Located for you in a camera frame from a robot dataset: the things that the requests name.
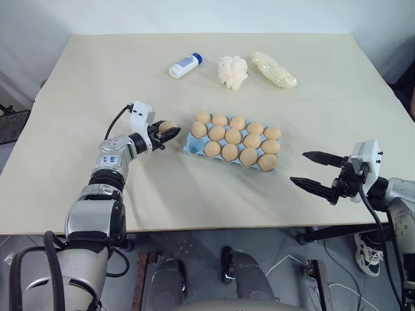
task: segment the table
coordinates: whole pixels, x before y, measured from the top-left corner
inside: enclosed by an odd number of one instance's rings
[[[220,56],[261,51],[295,74],[278,89],[252,66],[240,90],[217,80]],[[192,52],[204,63],[179,80],[167,69]],[[180,136],[131,163],[124,192],[128,231],[372,223],[363,204],[336,206],[296,187],[290,176],[330,185],[338,169],[302,157],[349,155],[376,138],[382,177],[415,178],[415,125],[351,35],[144,34],[72,36],[0,177],[0,233],[64,231],[87,185],[105,131],[125,104],[140,100]],[[279,167],[262,173],[182,148],[199,110],[241,114],[282,129]],[[129,134],[124,116],[112,135]],[[380,214],[382,221],[385,215]]]

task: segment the crumpled white cloth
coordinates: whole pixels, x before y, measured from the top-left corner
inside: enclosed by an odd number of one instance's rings
[[[218,79],[225,83],[228,89],[238,90],[242,82],[248,78],[246,60],[237,56],[224,56],[219,60]]]

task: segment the white sneaker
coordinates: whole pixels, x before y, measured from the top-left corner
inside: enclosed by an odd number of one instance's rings
[[[354,234],[356,243],[355,260],[360,269],[371,277],[377,277],[381,270],[380,261],[383,261],[383,252],[368,246],[361,239],[359,233]]]

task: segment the egg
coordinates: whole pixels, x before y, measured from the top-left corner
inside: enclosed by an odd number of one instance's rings
[[[164,134],[171,128],[175,128],[175,127],[177,127],[177,124],[174,123],[173,121],[164,121],[158,126],[158,131],[160,134]]]
[[[242,162],[242,164],[246,167],[250,167],[251,165],[254,165],[257,161],[257,150],[247,147],[244,150],[242,150],[239,160]]]
[[[264,135],[268,139],[279,139],[281,137],[281,130],[275,126],[270,126],[265,129]]]
[[[228,120],[224,115],[221,115],[220,113],[218,113],[213,116],[212,123],[214,125],[225,126],[225,125],[228,125]]]
[[[212,118],[210,116],[210,113],[207,113],[206,111],[199,111],[196,115],[196,120],[200,121],[201,123],[207,124],[212,121]]]
[[[191,133],[194,138],[199,139],[208,133],[208,129],[206,128],[206,125],[204,123],[196,121],[192,125]]]
[[[261,136],[256,133],[249,134],[244,139],[245,147],[251,147],[253,149],[256,149],[259,147],[260,144],[261,144]]]
[[[238,131],[242,131],[245,128],[245,118],[240,115],[237,115],[232,118],[229,125],[231,128],[235,128]]]
[[[258,165],[263,172],[269,172],[277,166],[277,157],[272,154],[265,154],[259,158]]]
[[[226,131],[225,140],[230,144],[240,144],[241,133],[235,128],[230,128],[228,131]]]
[[[218,154],[220,154],[220,144],[218,144],[215,141],[210,141],[205,145],[204,153],[208,157],[216,157]]]
[[[234,144],[227,144],[222,148],[222,157],[225,161],[230,162],[238,157],[238,148]]]
[[[261,145],[265,154],[277,154],[280,148],[279,142],[273,140],[264,141]]]
[[[209,131],[209,138],[212,141],[219,141],[225,137],[225,129],[222,126],[215,125]]]
[[[256,133],[256,134],[261,135],[262,132],[264,131],[264,126],[260,122],[253,122],[253,123],[248,125],[246,130],[251,134]]]

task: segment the white wall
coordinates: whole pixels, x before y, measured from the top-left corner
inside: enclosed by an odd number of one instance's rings
[[[159,32],[350,32],[395,82],[414,57],[415,0],[0,0],[0,72],[34,98],[70,34]]]

